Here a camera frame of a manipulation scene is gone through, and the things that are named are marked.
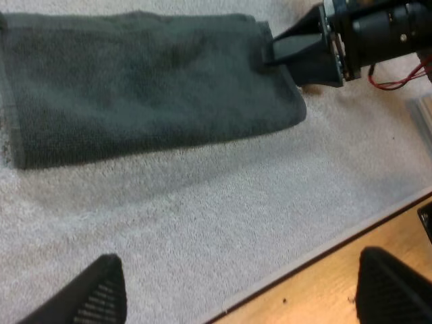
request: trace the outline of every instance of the red wire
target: red wire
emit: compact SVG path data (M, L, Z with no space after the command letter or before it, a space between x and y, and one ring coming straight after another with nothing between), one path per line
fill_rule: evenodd
M432 72L432 67L427 67L432 62L432 55L428 57L426 60L422 61L420 64L416 66L415 69L409 73L409 75L402 80L396 81L396 82L384 82L384 83L376 83L373 79L373 71L375 66L371 66L371 69L369 70L369 82L378 89L381 90L397 90L401 87L403 87L405 84L410 82L411 80L421 78L423 76L426 76L429 72Z

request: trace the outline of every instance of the carpet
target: carpet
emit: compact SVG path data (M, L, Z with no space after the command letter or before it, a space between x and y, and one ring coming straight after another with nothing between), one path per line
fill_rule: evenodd
M0 0L0 11L240 12L277 34L311 3ZM418 61L399 62L379 65L377 79ZM110 252L124 264L128 323L210 319L431 185L432 159L405 105L431 87L309 86L304 122L227 144L37 171L1 154L0 322L21 319Z

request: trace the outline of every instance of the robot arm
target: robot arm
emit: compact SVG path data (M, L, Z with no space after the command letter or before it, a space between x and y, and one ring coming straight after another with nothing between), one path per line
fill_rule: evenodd
M298 86L339 87L375 65L432 47L432 0L324 0L263 49Z

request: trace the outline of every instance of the towel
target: towel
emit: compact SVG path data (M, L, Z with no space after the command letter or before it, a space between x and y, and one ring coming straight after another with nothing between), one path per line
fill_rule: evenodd
M301 122L286 67L245 15L5 14L0 91L16 167L225 142Z

